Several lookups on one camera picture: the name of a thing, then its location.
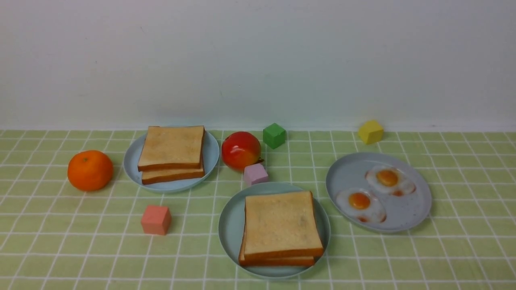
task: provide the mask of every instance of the toy food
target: toy food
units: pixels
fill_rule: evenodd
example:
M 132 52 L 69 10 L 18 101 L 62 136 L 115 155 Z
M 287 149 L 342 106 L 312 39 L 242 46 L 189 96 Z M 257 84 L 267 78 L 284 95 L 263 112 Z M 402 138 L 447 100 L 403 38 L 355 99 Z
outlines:
M 311 191 L 247 196 L 238 263 L 246 266 L 312 266 L 324 253 Z
M 106 186 L 113 177 L 113 163 L 98 150 L 75 154 L 68 163 L 68 180 L 82 191 L 95 191 Z
M 359 188 L 342 190 L 335 199 L 337 206 L 346 215 L 361 222 L 382 223 L 387 219 L 385 208 L 378 198 Z
M 249 132 L 235 132 L 222 142 L 222 161 L 239 172 L 249 165 L 263 162 L 261 154 L 260 142 Z
M 381 194 L 404 196 L 416 190 L 416 185 L 394 167 L 376 165 L 366 172 L 365 179 Z
M 204 126 L 149 126 L 138 161 L 144 185 L 204 176 Z
M 271 149 L 276 149 L 285 144 L 286 138 L 286 130 L 276 123 L 263 129 L 263 143 L 267 144 Z

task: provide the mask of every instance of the toast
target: toast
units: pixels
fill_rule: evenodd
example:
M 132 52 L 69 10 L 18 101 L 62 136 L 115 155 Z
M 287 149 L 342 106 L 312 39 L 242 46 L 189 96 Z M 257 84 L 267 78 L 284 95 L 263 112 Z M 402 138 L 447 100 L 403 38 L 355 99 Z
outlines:
M 149 185 L 160 182 L 201 178 L 205 174 L 204 162 L 201 158 L 201 167 L 196 169 L 164 169 L 156 171 L 144 171 L 141 173 L 141 183 Z
M 249 266 L 304 266 L 310 267 L 315 264 L 314 257 L 300 256 L 300 257 L 285 257 L 285 258 L 271 258 L 262 260 L 246 260 L 244 251 L 246 246 L 246 226 L 244 225 L 244 236 L 242 237 L 242 245 L 240 246 L 240 253 L 238 254 L 238 263 L 242 267 Z
M 323 255 L 311 191 L 247 196 L 245 203 L 245 260 Z
M 138 171 L 201 168 L 204 126 L 149 126 Z

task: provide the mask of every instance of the red cube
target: red cube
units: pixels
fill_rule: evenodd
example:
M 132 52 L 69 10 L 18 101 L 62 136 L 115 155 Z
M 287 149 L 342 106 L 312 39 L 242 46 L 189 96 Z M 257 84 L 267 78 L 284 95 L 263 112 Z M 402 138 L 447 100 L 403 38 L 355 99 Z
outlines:
M 141 218 L 143 232 L 151 235 L 166 235 L 172 216 L 168 207 L 148 205 Z

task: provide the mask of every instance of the green checkered tablecloth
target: green checkered tablecloth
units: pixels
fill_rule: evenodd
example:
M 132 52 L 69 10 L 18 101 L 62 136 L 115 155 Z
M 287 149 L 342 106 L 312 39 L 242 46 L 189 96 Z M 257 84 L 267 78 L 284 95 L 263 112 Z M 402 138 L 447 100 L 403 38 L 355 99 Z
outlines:
M 286 144 L 263 147 L 271 181 L 311 190 L 332 226 L 323 263 L 283 282 L 246 274 L 220 246 L 219 214 L 241 174 L 221 165 L 190 191 L 147 192 L 120 167 L 143 133 L 0 130 L 0 289 L 516 289 L 516 133 L 386 132 L 366 146 L 351 132 L 288 132 Z M 220 142 L 231 132 L 212 133 Z M 87 149 L 116 166 L 94 194 L 66 181 L 68 161 Z M 360 151 L 405 160 L 427 180 L 434 204 L 420 226 L 380 235 L 337 212 L 326 173 Z M 148 204 L 170 208 L 167 236 L 143 234 Z

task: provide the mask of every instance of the apple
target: apple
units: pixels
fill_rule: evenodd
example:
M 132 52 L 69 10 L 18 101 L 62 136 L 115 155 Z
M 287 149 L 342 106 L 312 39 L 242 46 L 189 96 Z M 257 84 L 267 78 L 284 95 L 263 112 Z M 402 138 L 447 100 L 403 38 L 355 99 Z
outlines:
M 263 162 L 261 154 L 260 142 L 249 132 L 235 132 L 222 142 L 222 161 L 235 171 Z

